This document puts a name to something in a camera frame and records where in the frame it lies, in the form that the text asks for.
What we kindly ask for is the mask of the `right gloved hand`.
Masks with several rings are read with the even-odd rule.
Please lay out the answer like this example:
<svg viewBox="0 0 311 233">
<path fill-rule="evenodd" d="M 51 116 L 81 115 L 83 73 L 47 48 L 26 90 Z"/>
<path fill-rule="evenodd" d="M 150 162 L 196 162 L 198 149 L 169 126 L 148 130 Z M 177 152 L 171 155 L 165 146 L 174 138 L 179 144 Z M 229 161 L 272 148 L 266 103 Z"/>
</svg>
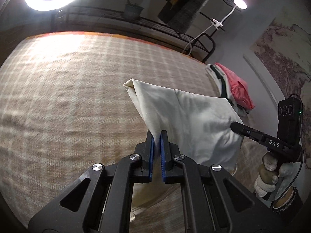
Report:
<svg viewBox="0 0 311 233">
<path fill-rule="evenodd" d="M 271 193 L 270 197 L 277 199 L 294 179 L 299 169 L 299 163 L 282 163 L 277 170 L 279 160 L 270 152 L 263 155 L 262 161 L 254 183 L 256 195 L 263 198 Z"/>
</svg>

